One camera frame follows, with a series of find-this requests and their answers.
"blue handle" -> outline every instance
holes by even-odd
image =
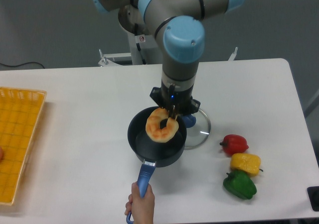
[[[139,177],[138,177],[138,187],[140,190],[140,197],[143,198],[145,196],[146,190],[149,186],[149,181],[153,172],[155,171],[155,166],[142,164]],[[132,213],[130,212],[126,216],[126,222],[128,224],[133,224],[133,221],[130,220]]]
[[[186,128],[192,128],[196,124],[196,117],[191,114],[181,117],[185,123]]]

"frying pan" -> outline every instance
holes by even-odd
[[[166,143],[152,141],[146,131],[146,121],[158,107],[149,107],[139,112],[131,121],[128,129],[128,141],[136,156],[143,162],[137,185],[143,198],[149,185],[155,167],[166,167],[179,159],[185,148],[186,126],[181,117],[177,117],[179,125],[175,136]],[[126,218],[128,224],[132,213]]]

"donut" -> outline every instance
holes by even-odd
[[[167,118],[166,127],[161,129],[160,122]],[[148,118],[145,129],[151,140],[158,143],[166,143],[174,137],[178,127],[178,122],[173,118],[169,118],[165,109],[157,108]]]

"plastic tray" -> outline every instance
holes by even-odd
[[[0,87],[0,205],[12,205],[46,92]]]

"pan handle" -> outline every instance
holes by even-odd
[[[139,177],[138,177],[138,187],[140,190],[141,198],[145,196],[146,190],[148,189],[148,186],[149,186],[149,181],[154,171],[155,171],[155,163],[144,161],[144,163],[141,166]],[[132,213],[130,212],[126,216],[126,222],[128,224],[133,224],[133,221],[130,220],[131,215]]]

